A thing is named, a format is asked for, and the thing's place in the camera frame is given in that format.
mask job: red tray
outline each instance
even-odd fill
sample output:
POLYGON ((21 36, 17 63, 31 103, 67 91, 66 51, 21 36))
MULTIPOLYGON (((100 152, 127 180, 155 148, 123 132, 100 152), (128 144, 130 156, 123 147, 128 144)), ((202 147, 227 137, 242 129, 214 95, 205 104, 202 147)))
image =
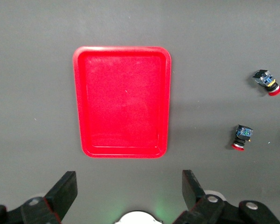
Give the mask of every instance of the red tray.
POLYGON ((73 63, 84 153, 105 158, 164 155, 170 54, 161 47, 80 47, 73 63))

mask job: metal screw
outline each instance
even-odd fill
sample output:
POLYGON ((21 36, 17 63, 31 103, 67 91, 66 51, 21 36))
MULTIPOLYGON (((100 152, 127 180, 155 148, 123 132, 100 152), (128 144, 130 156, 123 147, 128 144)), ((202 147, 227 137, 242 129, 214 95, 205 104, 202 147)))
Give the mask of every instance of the metal screw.
POLYGON ((249 209, 252 209, 252 210, 257 210, 258 209, 258 206, 252 202, 247 202, 246 203, 246 206, 249 208, 249 209))
POLYGON ((217 203, 218 202, 218 199, 214 196, 209 196, 207 198, 207 200, 209 200, 209 202, 212 202, 212 203, 217 203))
POLYGON ((36 198, 33 198, 32 201, 29 202, 29 205, 30 205, 30 206, 33 206, 33 205, 36 205, 36 204, 38 204, 38 203, 39 203, 39 200, 36 199, 36 198))

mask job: gray surface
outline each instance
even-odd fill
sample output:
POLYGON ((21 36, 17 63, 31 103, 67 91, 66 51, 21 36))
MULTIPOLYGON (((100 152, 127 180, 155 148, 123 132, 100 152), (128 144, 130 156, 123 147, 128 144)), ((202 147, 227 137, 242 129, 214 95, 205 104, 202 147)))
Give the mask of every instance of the gray surface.
POLYGON ((254 199, 280 219, 280 1, 1 1, 0 203, 9 209, 77 171, 63 220, 112 224, 142 209, 170 224, 186 209, 182 169, 236 205, 254 199), (72 54, 83 45, 163 46, 172 56, 167 153, 92 159, 80 147, 72 54), (229 144, 254 129, 245 152, 229 144))

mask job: plastic tray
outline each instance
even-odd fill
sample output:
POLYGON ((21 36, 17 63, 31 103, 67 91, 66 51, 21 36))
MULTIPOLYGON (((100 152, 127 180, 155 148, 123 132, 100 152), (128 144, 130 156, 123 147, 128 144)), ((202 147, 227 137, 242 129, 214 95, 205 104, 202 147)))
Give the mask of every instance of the plastic tray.
POLYGON ((105 158, 164 155, 170 54, 161 47, 80 47, 73 63, 84 153, 105 158))

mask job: white circular base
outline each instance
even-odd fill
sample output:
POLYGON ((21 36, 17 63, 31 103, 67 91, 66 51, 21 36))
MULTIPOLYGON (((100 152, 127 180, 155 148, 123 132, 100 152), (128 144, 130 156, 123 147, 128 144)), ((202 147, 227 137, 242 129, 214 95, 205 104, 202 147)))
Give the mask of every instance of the white circular base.
POLYGON ((115 224, 162 224, 158 222, 154 217, 143 211, 132 211, 126 213, 119 222, 115 224))

